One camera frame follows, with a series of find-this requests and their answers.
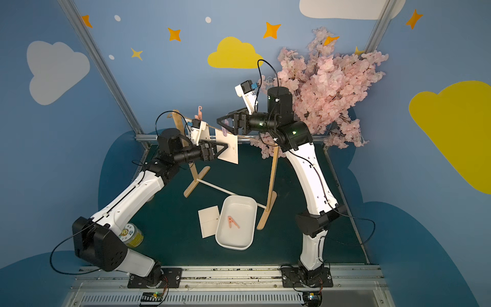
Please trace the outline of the white postcard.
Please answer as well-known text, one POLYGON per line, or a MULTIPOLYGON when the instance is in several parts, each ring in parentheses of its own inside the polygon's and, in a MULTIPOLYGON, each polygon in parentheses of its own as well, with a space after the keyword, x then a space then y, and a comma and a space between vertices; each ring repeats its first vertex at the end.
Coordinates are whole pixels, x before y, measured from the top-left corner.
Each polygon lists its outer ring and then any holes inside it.
POLYGON ((215 235, 220 218, 218 206, 199 210, 198 217, 202 238, 204 239, 215 235))
POLYGON ((234 164, 239 163, 238 137, 232 133, 224 134, 222 130, 215 130, 216 142, 226 143, 227 149, 221 153, 218 159, 234 164))
POLYGON ((210 141, 210 131, 207 122, 201 121, 199 127, 199 140, 200 141, 210 141))

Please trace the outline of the pink clothespin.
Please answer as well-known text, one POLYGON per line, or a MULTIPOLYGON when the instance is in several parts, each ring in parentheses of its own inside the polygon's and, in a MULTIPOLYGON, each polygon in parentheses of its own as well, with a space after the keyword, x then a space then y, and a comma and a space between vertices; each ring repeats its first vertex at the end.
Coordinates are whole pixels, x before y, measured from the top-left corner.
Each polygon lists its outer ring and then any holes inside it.
POLYGON ((198 106, 198 112, 194 117, 197 120, 203 120, 202 106, 198 106))

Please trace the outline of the salmon clothespin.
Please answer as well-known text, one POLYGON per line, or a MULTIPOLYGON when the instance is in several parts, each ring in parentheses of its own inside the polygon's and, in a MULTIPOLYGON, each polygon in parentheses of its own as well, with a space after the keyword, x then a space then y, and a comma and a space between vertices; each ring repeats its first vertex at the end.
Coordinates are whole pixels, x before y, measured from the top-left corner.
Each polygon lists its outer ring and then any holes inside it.
POLYGON ((237 222, 231 216, 227 217, 227 221, 228 221, 228 227, 229 228, 235 227, 237 229, 240 229, 240 226, 237 224, 237 222))

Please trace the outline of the purple clothespin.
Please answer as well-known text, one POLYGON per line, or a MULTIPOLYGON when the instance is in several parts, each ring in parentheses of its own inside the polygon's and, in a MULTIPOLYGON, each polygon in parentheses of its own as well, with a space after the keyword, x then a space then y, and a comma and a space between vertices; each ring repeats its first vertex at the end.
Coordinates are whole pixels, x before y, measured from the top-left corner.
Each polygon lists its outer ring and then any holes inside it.
POLYGON ((222 134, 224 137, 227 137, 227 134, 228 134, 228 129, 227 129, 228 124, 229 124, 229 122, 227 119, 222 121, 222 134))

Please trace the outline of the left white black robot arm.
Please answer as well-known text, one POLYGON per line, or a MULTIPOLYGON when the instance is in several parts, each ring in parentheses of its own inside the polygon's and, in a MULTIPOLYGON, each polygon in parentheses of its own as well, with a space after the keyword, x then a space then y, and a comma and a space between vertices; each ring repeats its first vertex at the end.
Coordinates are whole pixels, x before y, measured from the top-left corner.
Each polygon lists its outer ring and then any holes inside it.
POLYGON ((88 219, 78 218, 72 225, 74 253, 97 269, 121 271, 148 280, 154 287, 162 279, 161 265, 153 258, 130 249, 119 236, 132 217, 167 186, 181 165, 213 161, 228 144, 201 136, 207 125, 192 120, 187 134, 177 128, 157 134, 158 154, 141 167, 136 179, 109 205, 88 219))

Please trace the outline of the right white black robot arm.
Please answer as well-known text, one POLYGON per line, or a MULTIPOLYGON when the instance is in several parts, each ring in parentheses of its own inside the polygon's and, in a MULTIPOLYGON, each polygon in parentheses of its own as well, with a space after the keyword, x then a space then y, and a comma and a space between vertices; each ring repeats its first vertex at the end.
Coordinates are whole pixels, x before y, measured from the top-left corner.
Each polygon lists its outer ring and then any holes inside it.
POLYGON ((307 210, 296 215, 303 234, 303 247, 297 268, 299 281, 308 287, 326 282, 331 276, 322 252, 332 221, 342 213, 318 165, 312 135, 307 125, 294 117, 293 96, 286 87, 276 85, 267 90, 267 112, 257 110, 260 85, 250 80, 235 87, 245 107, 217 119, 228 132, 238 135, 251 131, 269 133, 276 147, 293 166, 303 189, 307 210))

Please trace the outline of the white plastic tray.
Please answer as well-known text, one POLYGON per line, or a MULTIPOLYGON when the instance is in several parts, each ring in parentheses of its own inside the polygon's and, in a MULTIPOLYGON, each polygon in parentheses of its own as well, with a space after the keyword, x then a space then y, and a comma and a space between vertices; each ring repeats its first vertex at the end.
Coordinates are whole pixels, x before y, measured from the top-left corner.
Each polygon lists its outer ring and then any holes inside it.
POLYGON ((248 196, 231 195, 222 205, 215 234, 218 245, 226 249, 244 251, 254 239, 257 202, 248 196))

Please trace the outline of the left small circuit board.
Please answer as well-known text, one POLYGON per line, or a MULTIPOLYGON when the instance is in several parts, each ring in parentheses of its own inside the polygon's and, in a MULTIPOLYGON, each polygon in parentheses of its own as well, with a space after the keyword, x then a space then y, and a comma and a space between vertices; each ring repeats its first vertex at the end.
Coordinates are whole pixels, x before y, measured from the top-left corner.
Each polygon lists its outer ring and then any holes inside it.
POLYGON ((144 292, 140 297, 139 306, 161 306, 163 300, 163 292, 144 292))

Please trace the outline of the right small circuit board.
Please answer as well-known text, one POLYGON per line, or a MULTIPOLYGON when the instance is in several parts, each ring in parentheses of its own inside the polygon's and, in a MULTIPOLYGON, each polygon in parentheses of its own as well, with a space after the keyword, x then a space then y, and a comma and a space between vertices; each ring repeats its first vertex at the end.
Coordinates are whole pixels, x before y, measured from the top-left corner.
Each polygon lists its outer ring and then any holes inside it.
POLYGON ((322 304, 322 294, 320 292, 303 292, 303 304, 305 307, 320 307, 322 304))

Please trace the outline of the wooden drying rack frame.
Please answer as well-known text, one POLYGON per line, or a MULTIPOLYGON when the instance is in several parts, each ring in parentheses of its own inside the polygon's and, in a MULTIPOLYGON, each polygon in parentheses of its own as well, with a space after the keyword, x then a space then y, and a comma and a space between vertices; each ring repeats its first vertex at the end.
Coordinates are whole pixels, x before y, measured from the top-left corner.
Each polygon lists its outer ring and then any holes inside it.
MULTIPOLYGON (((182 115, 177 111, 177 110, 172 110, 171 111, 171 116, 172 119, 174 120, 176 128, 182 133, 185 134, 185 129, 187 125, 188 118, 183 117, 183 120, 180 120, 182 115)), ((269 190, 268 190, 268 196, 267 196, 267 204, 266 205, 261 205, 258 204, 258 207, 263 209, 263 214, 260 219, 260 222, 257 226, 257 230, 263 230, 266 222, 269 218, 269 215, 271 214, 272 207, 274 206, 274 203, 277 199, 277 193, 274 191, 274 183, 275 183, 275 178, 276 178, 276 170, 277 170, 277 162, 280 156, 280 150, 278 147, 274 149, 274 153, 272 156, 272 168, 271 168, 271 176, 269 180, 269 190)), ((194 165, 190 166, 191 174, 193 176, 193 181, 189 184, 189 186, 184 190, 184 197, 188 198, 191 193, 197 188, 199 184, 204 184, 207 185, 208 187, 217 189, 218 191, 224 192, 228 195, 235 195, 235 193, 220 188, 217 185, 211 184, 205 180, 203 180, 204 176, 209 172, 210 167, 206 166, 198 173, 196 167, 194 165)))

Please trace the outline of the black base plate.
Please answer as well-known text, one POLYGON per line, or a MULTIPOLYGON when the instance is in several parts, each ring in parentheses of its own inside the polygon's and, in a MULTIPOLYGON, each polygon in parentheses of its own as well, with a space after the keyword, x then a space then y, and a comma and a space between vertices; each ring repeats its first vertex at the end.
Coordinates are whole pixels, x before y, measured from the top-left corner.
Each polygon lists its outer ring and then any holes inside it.
POLYGON ((308 271, 303 266, 283 265, 280 271, 284 288, 331 288, 334 286, 331 271, 325 266, 308 271))
POLYGON ((177 289, 180 286, 183 269, 161 267, 159 272, 151 272, 147 277, 130 275, 128 289, 177 289))

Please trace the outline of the right aluminium corner post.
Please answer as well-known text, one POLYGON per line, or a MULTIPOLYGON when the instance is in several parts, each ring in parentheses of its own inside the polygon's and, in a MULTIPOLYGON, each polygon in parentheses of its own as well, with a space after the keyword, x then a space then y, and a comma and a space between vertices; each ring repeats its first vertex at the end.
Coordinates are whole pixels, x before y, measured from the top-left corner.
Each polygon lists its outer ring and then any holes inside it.
POLYGON ((377 22, 372 30, 372 33, 365 46, 365 53, 373 52, 377 49, 381 43, 382 38, 386 32, 386 29, 392 19, 392 12, 395 10, 397 0, 387 0, 382 7, 381 14, 379 15, 377 22))

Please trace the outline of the aluminium corner post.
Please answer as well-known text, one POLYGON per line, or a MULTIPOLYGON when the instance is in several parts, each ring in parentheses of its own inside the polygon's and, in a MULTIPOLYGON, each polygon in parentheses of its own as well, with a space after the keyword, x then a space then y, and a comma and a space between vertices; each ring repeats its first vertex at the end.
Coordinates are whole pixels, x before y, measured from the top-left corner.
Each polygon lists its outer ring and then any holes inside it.
POLYGON ((132 130, 136 134, 143 134, 144 131, 142 126, 138 122, 134 111, 130 107, 130 104, 124 96, 124 93, 116 82, 114 75, 110 71, 105 57, 101 53, 101 50, 98 48, 97 43, 90 33, 89 27, 84 23, 83 18, 80 15, 77 6, 75 5, 75 2, 69 0, 58 0, 58 4, 60 5, 65 16, 74 28, 76 34, 80 38, 83 46, 88 51, 88 54, 93 60, 96 68, 102 76, 102 79, 106 83, 108 89, 113 95, 117 105, 121 109, 132 130))
POLYGON ((381 14, 379 15, 377 22, 372 30, 372 33, 365 46, 365 53, 373 52, 377 49, 381 43, 382 38, 386 32, 386 29, 392 19, 392 12, 395 10, 397 0, 387 0, 382 7, 381 14))

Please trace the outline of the aluminium mounting rail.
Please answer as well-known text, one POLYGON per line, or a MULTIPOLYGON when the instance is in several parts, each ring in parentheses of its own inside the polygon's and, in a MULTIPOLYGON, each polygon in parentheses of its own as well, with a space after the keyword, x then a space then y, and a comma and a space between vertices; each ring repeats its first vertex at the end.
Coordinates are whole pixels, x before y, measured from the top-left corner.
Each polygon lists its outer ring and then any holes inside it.
POLYGON ((128 289, 127 273, 89 273, 83 267, 63 305, 139 306, 144 292, 163 292, 161 306, 302 306, 303 292, 320 292, 321 306, 395 305, 379 266, 327 266, 331 288, 284 288, 280 267, 182 266, 177 289, 128 289))

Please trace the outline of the left aluminium corner post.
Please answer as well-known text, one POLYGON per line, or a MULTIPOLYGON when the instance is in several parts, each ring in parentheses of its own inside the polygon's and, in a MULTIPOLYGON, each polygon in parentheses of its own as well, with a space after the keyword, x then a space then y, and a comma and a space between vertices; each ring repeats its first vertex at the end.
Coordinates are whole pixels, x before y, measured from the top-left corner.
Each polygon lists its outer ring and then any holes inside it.
POLYGON ((83 18, 80 15, 77 6, 75 5, 75 2, 69 0, 58 0, 58 4, 60 5, 65 16, 74 28, 76 34, 80 38, 83 46, 88 51, 88 54, 93 60, 96 68, 102 76, 102 79, 106 83, 108 89, 113 95, 117 105, 121 109, 132 130, 136 134, 143 134, 144 131, 142 126, 138 122, 134 111, 130 107, 130 104, 124 96, 124 93, 116 82, 114 75, 110 71, 105 57, 101 53, 101 50, 98 48, 97 43, 90 33, 89 27, 84 23, 83 18))

